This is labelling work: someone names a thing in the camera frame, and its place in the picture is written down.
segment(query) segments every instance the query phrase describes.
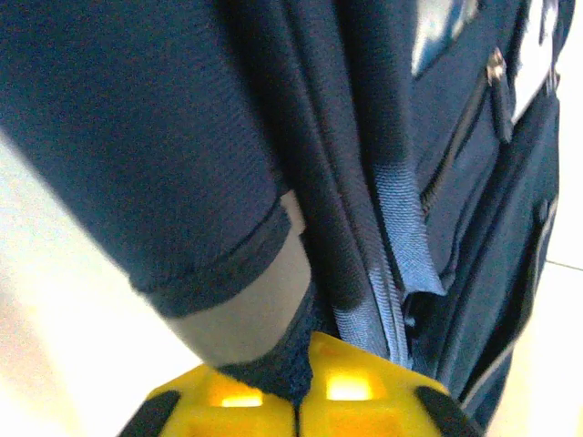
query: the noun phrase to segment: suitcase zipper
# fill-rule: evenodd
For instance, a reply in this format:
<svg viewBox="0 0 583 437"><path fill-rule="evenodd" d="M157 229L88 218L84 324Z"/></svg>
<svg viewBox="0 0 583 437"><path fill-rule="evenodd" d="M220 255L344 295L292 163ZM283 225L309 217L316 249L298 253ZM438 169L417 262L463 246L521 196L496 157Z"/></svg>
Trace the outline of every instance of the suitcase zipper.
<svg viewBox="0 0 583 437"><path fill-rule="evenodd" d="M492 113L496 135L504 143L509 143L512 138L513 98L506 77L506 62L497 47L488 58L486 73L480 73L477 79L474 91L468 99L464 112L455 127L444 158L429 185L421 194L421 207L425 216L429 214L431 207L437 200L437 195L445 183L445 177L454 166L457 154L472 131L472 126L480 113L480 108L489 87L492 89Z"/></svg>

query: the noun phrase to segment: zipper pull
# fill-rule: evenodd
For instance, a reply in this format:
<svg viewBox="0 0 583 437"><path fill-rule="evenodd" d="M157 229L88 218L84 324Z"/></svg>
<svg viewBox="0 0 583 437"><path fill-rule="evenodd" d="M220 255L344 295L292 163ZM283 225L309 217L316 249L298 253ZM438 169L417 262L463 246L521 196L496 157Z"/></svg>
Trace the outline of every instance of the zipper pull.
<svg viewBox="0 0 583 437"><path fill-rule="evenodd" d="M488 84L492 87L492 106L496 134L500 141L508 144L512 140L512 131L514 129L512 113L514 112L515 103L506 76L506 61L498 47L488 59L486 75Z"/></svg>

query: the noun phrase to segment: white floor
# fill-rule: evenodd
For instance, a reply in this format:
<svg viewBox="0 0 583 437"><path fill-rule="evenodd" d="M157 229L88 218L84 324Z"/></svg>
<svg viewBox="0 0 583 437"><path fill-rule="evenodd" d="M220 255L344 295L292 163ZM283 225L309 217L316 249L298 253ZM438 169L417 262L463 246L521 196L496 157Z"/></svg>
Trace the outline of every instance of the white floor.
<svg viewBox="0 0 583 437"><path fill-rule="evenodd" d="M576 22L562 60L550 262L491 436L583 436L580 41ZM116 435L152 388L199 362L6 146L0 235L2 435Z"/></svg>
<svg viewBox="0 0 583 437"><path fill-rule="evenodd" d="M489 436L583 437L583 144L579 7L559 62L560 196L533 317Z"/></svg>

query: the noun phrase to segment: luggage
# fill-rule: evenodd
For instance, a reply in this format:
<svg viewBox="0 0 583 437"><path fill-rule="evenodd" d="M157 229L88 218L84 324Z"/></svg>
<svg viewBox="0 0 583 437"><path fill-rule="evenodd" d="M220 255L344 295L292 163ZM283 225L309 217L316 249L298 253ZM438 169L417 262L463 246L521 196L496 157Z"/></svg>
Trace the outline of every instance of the luggage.
<svg viewBox="0 0 583 437"><path fill-rule="evenodd" d="M486 424L552 229L574 2L431 5L7 6L0 123L207 363L297 402L323 330Z"/></svg>

